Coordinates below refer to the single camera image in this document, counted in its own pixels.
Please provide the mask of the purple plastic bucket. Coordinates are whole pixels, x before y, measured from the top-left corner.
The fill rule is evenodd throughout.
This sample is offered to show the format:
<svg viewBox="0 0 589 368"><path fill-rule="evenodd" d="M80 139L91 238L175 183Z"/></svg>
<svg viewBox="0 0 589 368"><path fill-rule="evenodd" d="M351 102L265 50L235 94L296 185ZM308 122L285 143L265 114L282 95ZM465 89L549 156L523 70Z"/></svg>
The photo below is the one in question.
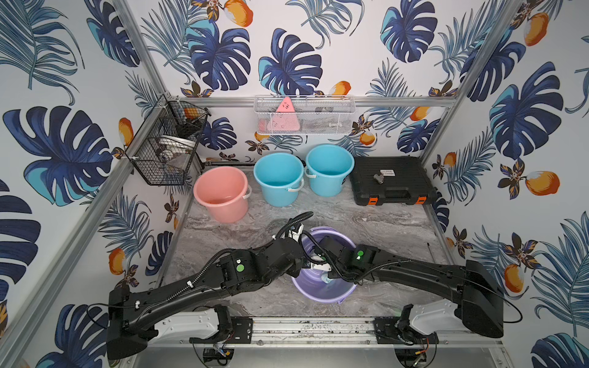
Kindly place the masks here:
<svg viewBox="0 0 589 368"><path fill-rule="evenodd" d="M344 234L334 228L319 226L311 229L317 242L326 236L333 238L345 248L355 249L356 245ZM323 304L340 304L355 290L356 285L341 279L331 279L322 270L303 268L297 278L292 278L294 286L308 299Z"/></svg>

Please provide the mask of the light teal cloth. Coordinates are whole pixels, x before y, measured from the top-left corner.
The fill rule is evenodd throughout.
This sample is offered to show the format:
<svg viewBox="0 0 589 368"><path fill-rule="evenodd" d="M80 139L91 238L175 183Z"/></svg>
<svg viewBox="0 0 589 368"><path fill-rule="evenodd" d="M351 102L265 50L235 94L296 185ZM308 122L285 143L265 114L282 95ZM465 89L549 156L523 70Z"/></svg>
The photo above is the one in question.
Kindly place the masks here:
<svg viewBox="0 0 589 368"><path fill-rule="evenodd" d="M327 272L323 272L321 274L321 280L325 283L325 284L329 284L332 282L332 280L328 277L328 273Z"/></svg>

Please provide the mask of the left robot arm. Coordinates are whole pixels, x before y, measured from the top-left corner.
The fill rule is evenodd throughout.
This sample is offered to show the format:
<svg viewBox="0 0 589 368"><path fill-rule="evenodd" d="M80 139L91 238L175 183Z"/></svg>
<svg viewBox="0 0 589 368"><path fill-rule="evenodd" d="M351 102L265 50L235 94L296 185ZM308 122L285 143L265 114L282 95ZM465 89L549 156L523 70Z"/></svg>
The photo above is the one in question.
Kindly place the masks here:
<svg viewBox="0 0 589 368"><path fill-rule="evenodd" d="M138 293L127 286L113 289L108 304L107 358L122 360L144 351L158 335L158 322L190 306L258 291L284 274L298 276L305 250L286 232L312 216L306 212L290 219L261 247L222 249L196 274L172 284Z"/></svg>

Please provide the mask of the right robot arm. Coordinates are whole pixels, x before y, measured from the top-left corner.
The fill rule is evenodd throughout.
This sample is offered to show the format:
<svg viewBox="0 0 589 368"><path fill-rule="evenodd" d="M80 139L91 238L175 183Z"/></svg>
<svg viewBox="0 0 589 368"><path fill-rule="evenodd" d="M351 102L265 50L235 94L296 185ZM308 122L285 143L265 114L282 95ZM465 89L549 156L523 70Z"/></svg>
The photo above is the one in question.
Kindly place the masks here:
<svg viewBox="0 0 589 368"><path fill-rule="evenodd" d="M427 291L456 306L452 313L469 331L483 337L504 336L506 299L499 283L483 265L439 265L408 259L370 245L346 248L331 236L313 250L331 266L330 278L400 284Z"/></svg>

